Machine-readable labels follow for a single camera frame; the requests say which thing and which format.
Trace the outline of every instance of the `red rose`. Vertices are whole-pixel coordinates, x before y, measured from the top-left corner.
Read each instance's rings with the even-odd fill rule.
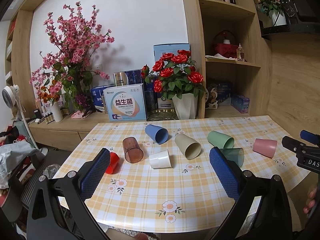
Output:
[[[152,70],[154,72],[158,72],[162,69],[162,67],[164,66],[164,62],[162,59],[159,59],[158,61],[156,61],[155,65],[153,66]]]
[[[188,75],[188,79],[192,83],[201,83],[203,81],[203,76],[199,72],[192,71],[190,75]]]
[[[143,66],[143,68],[141,69],[141,76],[142,78],[145,78],[147,76],[146,72],[149,72],[149,67],[148,65]]]
[[[186,55],[187,57],[190,57],[191,55],[191,52],[189,50],[178,50],[178,53],[181,54],[181,55]]]
[[[165,68],[164,70],[161,70],[160,76],[162,77],[170,77],[173,73],[173,68]]]
[[[163,54],[160,59],[164,61],[169,61],[172,57],[174,57],[173,53],[166,53],[166,54]]]
[[[181,64],[186,62],[188,60],[188,57],[186,55],[179,54],[171,58],[171,60],[176,64]]]
[[[153,85],[154,92],[160,93],[162,91],[163,88],[161,87],[161,84],[162,84],[162,81],[160,80],[156,80],[154,82],[154,85]]]

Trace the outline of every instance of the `plastic cup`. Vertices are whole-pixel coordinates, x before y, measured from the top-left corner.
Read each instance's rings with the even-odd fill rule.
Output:
[[[277,141],[268,139],[256,139],[253,145],[253,151],[266,157],[273,158],[277,148]]]
[[[244,150],[242,148],[220,149],[225,158],[234,161],[239,167],[244,162]]]
[[[106,174],[112,174],[113,171],[115,170],[120,158],[116,153],[111,152],[110,153],[110,164],[108,168],[106,169]]]
[[[129,163],[138,163],[143,158],[143,151],[134,137],[128,137],[122,141],[124,158]]]
[[[149,163],[151,168],[171,168],[170,157],[168,149],[149,156]]]
[[[196,158],[201,152],[201,144],[183,133],[178,134],[174,141],[188,160]]]
[[[227,134],[217,131],[211,131],[208,134],[208,142],[210,142],[213,146],[218,147],[219,149],[223,149],[232,148],[235,140]]]
[[[168,130],[161,126],[149,124],[145,128],[146,134],[157,144],[163,144],[169,137]]]

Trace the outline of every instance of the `hand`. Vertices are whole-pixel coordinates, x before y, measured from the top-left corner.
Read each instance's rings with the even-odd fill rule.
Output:
[[[315,205],[316,201],[314,200],[314,198],[316,197],[316,193],[317,193],[317,186],[312,186],[308,191],[308,200],[306,202],[307,206],[303,209],[303,212],[305,214],[308,214],[309,211]]]

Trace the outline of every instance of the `yellow plaid tablecloth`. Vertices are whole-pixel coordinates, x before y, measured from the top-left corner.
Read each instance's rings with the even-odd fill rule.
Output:
[[[158,145],[144,129],[148,124],[165,127],[170,139]],[[281,176],[289,192],[309,173],[296,166],[295,154],[281,145],[289,135],[269,116],[210,118],[180,121],[100,123],[78,145],[55,178],[68,171],[78,171],[105,147],[120,157],[116,174],[105,174],[91,199],[85,201],[97,222],[124,229],[178,233],[219,226],[227,216],[234,200],[227,197],[216,173],[209,163],[213,147],[207,141],[210,131],[226,133],[235,139],[234,147],[245,152],[242,170],[250,170],[257,177]],[[187,160],[174,142],[179,133],[194,138],[202,145],[201,154]],[[144,158],[136,164],[124,160],[122,140],[134,136]],[[252,151],[256,138],[278,141],[273,159]],[[151,169],[148,156],[169,150],[172,168]],[[256,198],[249,215],[257,211]],[[65,200],[61,204],[68,207]]]

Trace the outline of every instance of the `white vase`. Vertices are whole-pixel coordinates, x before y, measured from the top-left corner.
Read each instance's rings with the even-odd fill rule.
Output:
[[[277,20],[278,14],[279,14],[279,11],[275,11],[275,10],[271,10],[269,12],[269,16],[270,16],[270,18],[272,20],[272,25],[279,26],[279,25],[287,24],[287,21],[285,20],[285,16],[284,16],[283,11],[280,11],[280,15],[279,15],[279,18]]]
[[[198,97],[193,94],[183,94],[182,99],[174,95],[172,98],[177,116],[180,120],[195,119],[197,114]]]
[[[53,106],[51,106],[51,113],[53,114],[53,118],[56,122],[60,122],[63,119],[63,115],[61,113],[58,102],[54,102]]]

